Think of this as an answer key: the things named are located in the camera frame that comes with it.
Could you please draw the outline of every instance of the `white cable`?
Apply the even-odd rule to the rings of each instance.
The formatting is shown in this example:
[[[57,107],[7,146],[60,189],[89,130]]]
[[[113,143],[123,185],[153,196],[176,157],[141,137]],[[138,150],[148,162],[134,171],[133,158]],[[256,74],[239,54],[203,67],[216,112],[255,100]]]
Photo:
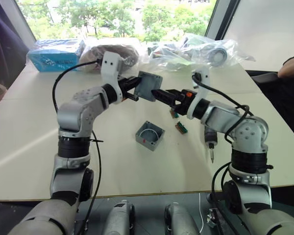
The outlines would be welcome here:
[[[201,214],[201,200],[200,200],[200,193],[199,193],[199,214],[200,214],[200,218],[201,218],[201,229],[200,229],[200,233],[202,232],[203,228],[204,228],[204,220],[202,218],[202,214]]]
[[[141,137],[142,133],[144,133],[145,131],[152,131],[152,132],[154,132],[154,133],[156,134],[156,136],[157,136],[157,140],[159,140],[159,136],[158,136],[157,132],[156,132],[155,130],[150,129],[150,128],[147,128],[147,129],[143,130],[143,131],[139,134],[139,136]]]

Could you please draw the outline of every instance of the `gray plastic box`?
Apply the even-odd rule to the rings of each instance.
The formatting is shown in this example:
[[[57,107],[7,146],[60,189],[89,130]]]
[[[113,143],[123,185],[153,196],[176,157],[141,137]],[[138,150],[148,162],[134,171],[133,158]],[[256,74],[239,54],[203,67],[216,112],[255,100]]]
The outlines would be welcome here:
[[[155,124],[146,121],[136,132],[135,139],[138,143],[154,151],[159,142],[163,139],[165,130]]]

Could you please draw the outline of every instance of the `plastic wrap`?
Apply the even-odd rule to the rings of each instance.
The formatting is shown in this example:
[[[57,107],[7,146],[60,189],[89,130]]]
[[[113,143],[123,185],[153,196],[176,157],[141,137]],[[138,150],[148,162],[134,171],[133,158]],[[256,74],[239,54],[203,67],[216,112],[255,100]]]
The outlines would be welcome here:
[[[189,65],[225,67],[243,60],[255,59],[240,51],[234,40],[215,41],[207,37],[186,34],[180,42],[161,43],[148,48],[149,66],[155,70],[177,71]]]
[[[90,38],[86,40],[86,47],[79,63],[102,59],[105,51],[118,53],[124,59],[122,72],[131,69],[136,73],[140,60],[147,56],[137,38],[102,38],[99,40]],[[80,67],[80,70],[96,72],[100,68],[98,64],[91,64]]]
[[[40,72],[64,71],[78,64],[84,47],[81,39],[38,40],[27,58]]]

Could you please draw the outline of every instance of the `blue box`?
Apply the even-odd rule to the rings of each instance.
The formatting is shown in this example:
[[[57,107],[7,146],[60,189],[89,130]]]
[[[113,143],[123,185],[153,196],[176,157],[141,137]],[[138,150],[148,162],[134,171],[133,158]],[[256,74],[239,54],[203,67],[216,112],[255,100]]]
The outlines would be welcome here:
[[[59,72],[78,64],[85,48],[83,40],[38,40],[27,56],[40,72]]]

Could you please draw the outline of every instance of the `screwdriver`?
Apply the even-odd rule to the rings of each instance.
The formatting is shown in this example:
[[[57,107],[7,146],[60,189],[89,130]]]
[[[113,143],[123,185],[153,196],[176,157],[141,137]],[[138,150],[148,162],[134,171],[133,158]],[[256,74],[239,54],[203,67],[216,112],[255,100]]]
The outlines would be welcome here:
[[[217,132],[214,129],[211,129],[207,126],[205,126],[205,143],[207,147],[210,149],[210,158],[211,162],[214,163],[214,148],[218,144],[218,137]]]

